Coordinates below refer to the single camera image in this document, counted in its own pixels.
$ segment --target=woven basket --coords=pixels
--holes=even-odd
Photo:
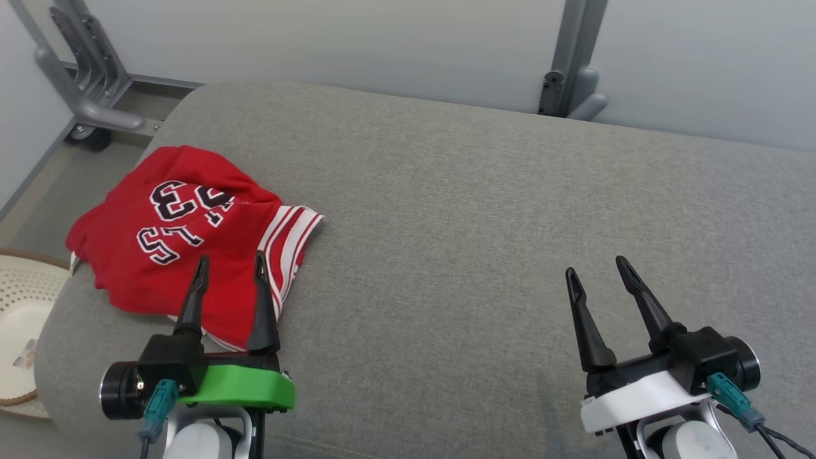
[[[69,264],[0,249],[0,410],[48,417],[33,382],[36,343]]]

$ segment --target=gray metal frame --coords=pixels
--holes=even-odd
[[[93,127],[152,136],[162,122],[113,109],[131,85],[131,78],[113,52],[99,21],[78,0],[55,0],[51,9],[60,32],[77,57],[73,78],[37,27],[22,0],[8,0],[37,44],[34,59],[73,112],[77,126],[71,137],[89,136]]]
[[[78,66],[73,62],[65,62],[63,60],[62,65],[66,69],[70,69],[73,72],[79,70]],[[202,82],[189,82],[184,80],[175,80],[172,78],[161,78],[161,77],[149,77],[148,75],[139,75],[139,74],[127,74],[132,80],[132,82],[147,82],[151,84],[157,84],[161,86],[172,86],[172,87],[181,87],[184,89],[198,89],[199,87],[204,86]]]
[[[544,78],[539,114],[591,121],[609,103],[595,93],[589,67],[608,0],[566,0],[552,70]]]

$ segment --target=white stripe trim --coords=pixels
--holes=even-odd
[[[281,315],[281,310],[283,310],[283,299],[281,296],[281,290],[277,287],[277,284],[275,284],[275,278],[272,275],[272,265],[269,262],[269,255],[272,251],[272,245],[275,238],[277,238],[281,231],[286,228],[286,224],[289,223],[289,220],[291,220],[292,216],[297,213],[301,207],[302,206],[281,206],[281,208],[277,210],[275,218],[273,218],[273,223],[277,222],[277,226],[272,226],[272,223],[269,224],[267,233],[264,234],[264,237],[266,238],[265,245],[263,247],[258,247],[259,250],[264,251],[264,258],[266,259],[266,272],[267,276],[269,276],[269,286],[272,287],[272,300],[275,303],[275,320],[277,320],[277,318]]]
[[[291,280],[294,277],[292,271],[295,269],[295,261],[298,255],[298,245],[301,237],[306,233],[308,227],[312,224],[312,220],[317,216],[317,212],[308,207],[300,213],[300,217],[292,225],[292,229],[286,236],[286,241],[283,243],[283,250],[281,250],[281,301],[286,298],[286,292],[289,291]]]
[[[227,341],[219,339],[218,337],[216,337],[212,333],[210,333],[210,338],[212,338],[212,340],[215,341],[215,343],[217,345],[225,348],[226,350],[231,350],[233,352],[242,352],[242,351],[246,350],[246,349],[240,348],[240,347],[238,347],[236,345],[231,345]]]
[[[298,272],[298,266],[296,264],[298,256],[300,256],[300,253],[303,251],[303,248],[304,248],[304,246],[306,245],[306,242],[309,239],[309,235],[312,233],[312,231],[314,231],[314,229],[317,227],[317,225],[320,225],[320,222],[323,221],[323,218],[324,217],[322,215],[319,215],[316,212],[314,212],[314,215],[313,215],[311,221],[309,222],[308,227],[303,232],[303,237],[299,240],[298,247],[295,249],[295,255],[294,255],[293,259],[292,259],[292,264],[291,264],[292,265],[292,272],[290,273],[290,276],[289,276],[289,283],[286,285],[286,290],[283,292],[283,301],[286,301],[286,298],[289,296],[289,291],[291,290],[292,283],[295,280],[295,274],[297,274],[297,272]]]

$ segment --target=teal connector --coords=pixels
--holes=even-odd
[[[162,434],[164,420],[179,399],[179,388],[172,379],[162,379],[144,409],[144,428],[139,431],[139,441],[148,439],[150,444],[156,443]]]
[[[762,413],[751,408],[751,400],[726,375],[714,373],[709,376],[707,387],[712,398],[728,408],[749,433],[765,423]]]

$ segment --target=black cable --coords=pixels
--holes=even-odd
[[[776,457],[778,457],[779,459],[785,459],[785,455],[782,454],[782,451],[779,451],[779,447],[776,446],[774,440],[771,439],[770,435],[768,435],[768,432],[765,431],[765,427],[762,424],[757,424],[754,427],[756,428],[756,431],[759,432],[760,435],[762,435],[762,439],[768,444],[770,450],[773,451],[774,454],[776,454]]]
[[[812,452],[808,451],[807,449],[805,449],[805,447],[799,445],[797,442],[789,439],[785,435],[780,434],[779,432],[771,429],[770,427],[763,426],[763,429],[765,429],[765,432],[767,432],[768,435],[774,437],[775,439],[782,440],[783,442],[787,443],[787,446],[797,450],[798,452],[801,452],[802,454],[807,456],[808,459],[816,459],[816,454],[813,454]]]
[[[150,448],[150,438],[144,437],[144,441],[142,441],[141,459],[148,459],[148,448]]]
[[[723,413],[725,413],[725,414],[727,414],[729,416],[732,416],[734,419],[737,419],[737,417],[731,412],[731,410],[726,408],[724,405],[717,404],[716,409],[722,411]],[[798,444],[797,442],[789,439],[785,435],[780,434],[776,430],[771,429],[770,427],[766,427],[766,426],[761,426],[761,427],[762,427],[761,430],[763,430],[763,432],[760,432],[760,435],[765,433],[768,436],[774,437],[777,440],[782,440],[783,442],[787,443],[787,446],[795,449],[797,452],[800,452],[800,453],[804,454],[805,456],[808,457],[808,459],[816,459],[816,454],[813,454],[812,452],[808,451],[807,448],[805,448],[804,446],[802,446],[802,445]]]

